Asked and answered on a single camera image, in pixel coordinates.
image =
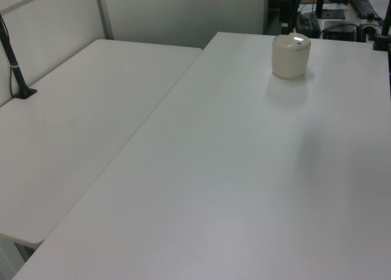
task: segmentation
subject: keyboard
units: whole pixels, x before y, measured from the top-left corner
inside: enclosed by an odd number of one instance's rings
[[[368,14],[372,13],[375,15],[375,21],[381,20],[380,15],[373,8],[369,0],[350,0],[350,4],[352,4],[354,10],[357,13],[357,16],[361,19],[368,19]]]

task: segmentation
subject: white cup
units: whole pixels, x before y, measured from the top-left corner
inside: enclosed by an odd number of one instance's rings
[[[281,78],[294,78],[305,73],[311,40],[302,34],[281,34],[274,38],[271,67]]]

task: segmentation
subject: desk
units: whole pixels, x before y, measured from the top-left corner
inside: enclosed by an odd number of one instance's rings
[[[15,280],[388,280],[387,55],[272,40],[218,33]]]
[[[384,19],[385,15],[386,15],[389,0],[370,0],[370,2],[372,3],[372,6],[378,11],[379,15]],[[360,18],[357,17],[357,13],[356,13],[356,11],[354,11],[353,6],[350,3],[348,3],[348,5],[346,5],[346,6],[347,6],[347,9],[345,10],[345,19],[344,20],[338,20],[338,19],[330,19],[330,20],[350,21],[356,25],[369,23],[366,20],[361,20]],[[319,20],[321,30],[323,30],[325,21],[326,20],[323,20],[323,19]]]
[[[37,247],[199,55],[98,40],[0,109],[0,235]]]

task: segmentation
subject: white table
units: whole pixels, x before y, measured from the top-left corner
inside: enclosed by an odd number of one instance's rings
[[[0,108],[0,236],[37,247],[200,51],[98,40]]]
[[[272,39],[218,33],[15,280],[388,280],[387,55]]]

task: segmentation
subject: container lid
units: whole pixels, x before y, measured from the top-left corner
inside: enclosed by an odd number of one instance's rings
[[[292,50],[301,50],[308,48],[311,45],[311,40],[302,34],[280,34],[274,38],[274,41],[277,45],[292,49]]]

